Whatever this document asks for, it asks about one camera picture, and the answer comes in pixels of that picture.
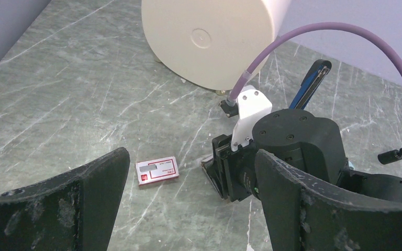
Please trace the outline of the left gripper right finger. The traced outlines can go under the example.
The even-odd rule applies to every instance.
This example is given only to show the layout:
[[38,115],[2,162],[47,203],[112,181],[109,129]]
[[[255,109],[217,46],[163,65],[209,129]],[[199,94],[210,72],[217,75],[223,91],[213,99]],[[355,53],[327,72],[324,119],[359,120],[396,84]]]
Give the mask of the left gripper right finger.
[[265,150],[255,171],[272,250],[402,250],[402,203],[337,187]]

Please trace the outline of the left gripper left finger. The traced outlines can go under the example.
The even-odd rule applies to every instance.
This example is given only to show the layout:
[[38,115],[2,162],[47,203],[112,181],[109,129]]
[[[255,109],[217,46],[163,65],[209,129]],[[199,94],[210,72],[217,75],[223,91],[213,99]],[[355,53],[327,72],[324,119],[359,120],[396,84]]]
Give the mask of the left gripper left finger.
[[106,250],[129,165],[129,152],[120,147],[1,194],[0,250]]

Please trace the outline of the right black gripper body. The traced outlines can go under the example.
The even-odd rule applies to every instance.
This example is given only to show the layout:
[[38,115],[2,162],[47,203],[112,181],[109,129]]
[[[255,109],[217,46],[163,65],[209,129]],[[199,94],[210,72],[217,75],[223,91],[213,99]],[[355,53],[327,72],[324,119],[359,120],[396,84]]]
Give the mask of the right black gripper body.
[[232,135],[213,138],[213,157],[227,182],[228,199],[259,197],[255,171],[258,150],[265,150],[289,165],[335,185],[347,167],[339,126],[329,118],[302,109],[282,109],[261,118],[253,127],[254,139],[231,150]]

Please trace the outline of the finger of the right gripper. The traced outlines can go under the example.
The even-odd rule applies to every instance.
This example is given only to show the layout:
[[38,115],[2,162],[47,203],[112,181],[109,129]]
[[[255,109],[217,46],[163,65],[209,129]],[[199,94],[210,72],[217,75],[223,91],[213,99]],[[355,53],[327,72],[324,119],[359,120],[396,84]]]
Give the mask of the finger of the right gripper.
[[227,182],[221,172],[219,163],[213,156],[207,156],[201,161],[201,167],[222,199],[228,198]]

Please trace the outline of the red white staple box sleeve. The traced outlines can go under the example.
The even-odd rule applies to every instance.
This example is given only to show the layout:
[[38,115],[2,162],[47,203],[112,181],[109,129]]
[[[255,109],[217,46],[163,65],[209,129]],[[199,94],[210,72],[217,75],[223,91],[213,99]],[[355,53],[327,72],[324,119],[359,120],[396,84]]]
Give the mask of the red white staple box sleeve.
[[180,176],[175,156],[136,162],[139,186],[178,178]]

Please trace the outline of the blue stapler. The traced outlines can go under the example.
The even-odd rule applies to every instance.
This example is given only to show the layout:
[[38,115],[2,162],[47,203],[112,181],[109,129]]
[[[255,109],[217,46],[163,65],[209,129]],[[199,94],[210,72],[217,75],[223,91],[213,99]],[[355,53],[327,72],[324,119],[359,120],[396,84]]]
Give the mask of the blue stapler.
[[305,109],[331,68],[332,63],[330,61],[323,59],[316,60],[305,75],[299,91],[289,105],[289,109]]

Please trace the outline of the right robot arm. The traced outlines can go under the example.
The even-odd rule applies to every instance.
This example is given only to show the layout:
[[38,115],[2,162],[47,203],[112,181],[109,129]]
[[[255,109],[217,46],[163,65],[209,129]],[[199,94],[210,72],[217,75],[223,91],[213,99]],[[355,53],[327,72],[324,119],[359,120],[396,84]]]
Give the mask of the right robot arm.
[[302,109],[282,109],[259,119],[252,139],[237,151],[232,137],[213,139],[213,156],[202,168],[223,199],[242,201],[259,196],[255,171],[258,150],[265,150],[289,165],[351,192],[402,203],[402,178],[368,174],[349,167],[338,125]]

